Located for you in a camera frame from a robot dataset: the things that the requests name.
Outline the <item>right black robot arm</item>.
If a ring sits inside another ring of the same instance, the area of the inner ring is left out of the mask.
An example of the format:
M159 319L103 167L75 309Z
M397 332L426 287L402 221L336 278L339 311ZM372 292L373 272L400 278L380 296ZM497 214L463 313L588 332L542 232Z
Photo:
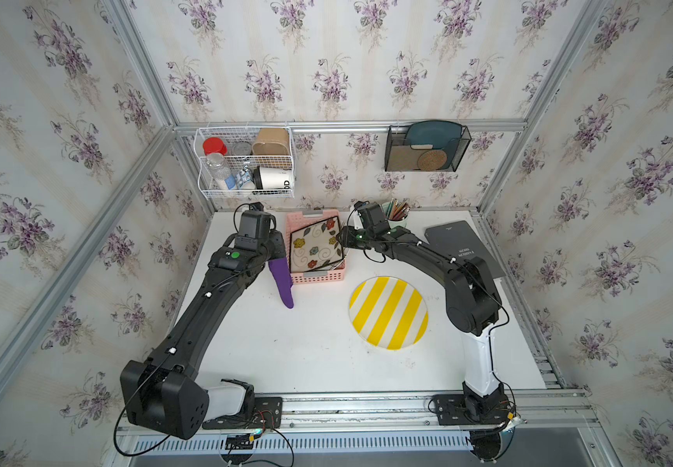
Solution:
M500 423L515 402L495 373L492 333L510 323L489 266L482 258L449 256L404 227L392 228L381 206L356 202L361 227L349 224L338 234L346 249L373 250L431 277L445 289L445 312L462 333L466 374L462 385L465 418L474 424Z

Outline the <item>yellow striped round plate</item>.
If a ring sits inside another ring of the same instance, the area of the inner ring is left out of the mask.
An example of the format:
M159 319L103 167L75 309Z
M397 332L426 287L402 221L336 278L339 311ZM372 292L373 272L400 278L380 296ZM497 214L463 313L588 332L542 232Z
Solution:
M354 331L368 344L402 350L417 344L429 324L428 305L408 282L391 276L360 283L349 297L348 316Z

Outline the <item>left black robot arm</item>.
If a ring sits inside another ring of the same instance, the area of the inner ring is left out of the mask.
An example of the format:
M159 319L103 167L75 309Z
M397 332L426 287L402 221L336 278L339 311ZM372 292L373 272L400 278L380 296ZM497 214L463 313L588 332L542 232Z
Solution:
M120 376L128 422L182 440L216 418L248 416L253 387L224 379L205 389L196 378L227 313L271 260L282 258L284 241L275 217L260 202L243 211L237 231L215 251L202 285L180 320L143 361L131 360Z

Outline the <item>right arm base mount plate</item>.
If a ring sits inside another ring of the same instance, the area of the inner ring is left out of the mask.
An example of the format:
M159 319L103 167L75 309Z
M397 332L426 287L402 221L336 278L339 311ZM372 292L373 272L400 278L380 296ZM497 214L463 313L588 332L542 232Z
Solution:
M434 395L428 410L441 426L506 425L513 417L513 404L503 393L478 396L473 393Z

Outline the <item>purple knitted cloth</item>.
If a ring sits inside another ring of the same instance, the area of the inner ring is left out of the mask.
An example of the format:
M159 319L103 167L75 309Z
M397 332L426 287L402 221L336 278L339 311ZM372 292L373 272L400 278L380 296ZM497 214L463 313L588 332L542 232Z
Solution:
M293 280L285 258L270 259L268 269L275 281L282 304L287 309L293 309L295 303L292 295Z

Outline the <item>square floral plate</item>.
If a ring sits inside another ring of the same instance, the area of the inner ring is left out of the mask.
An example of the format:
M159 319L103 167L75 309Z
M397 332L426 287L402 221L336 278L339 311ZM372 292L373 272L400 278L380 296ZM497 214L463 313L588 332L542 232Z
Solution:
M290 272L305 274L338 266L344 260L344 249L338 240L341 227L340 218L331 216L293 231L290 235Z

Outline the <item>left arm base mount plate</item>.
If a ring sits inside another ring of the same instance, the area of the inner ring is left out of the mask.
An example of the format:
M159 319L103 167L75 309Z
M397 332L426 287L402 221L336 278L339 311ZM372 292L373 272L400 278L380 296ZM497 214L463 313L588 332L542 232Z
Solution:
M281 397L256 396L252 402L245 402L241 410L233 416L220 416L206 420L203 430L270 429L280 428L283 399Z

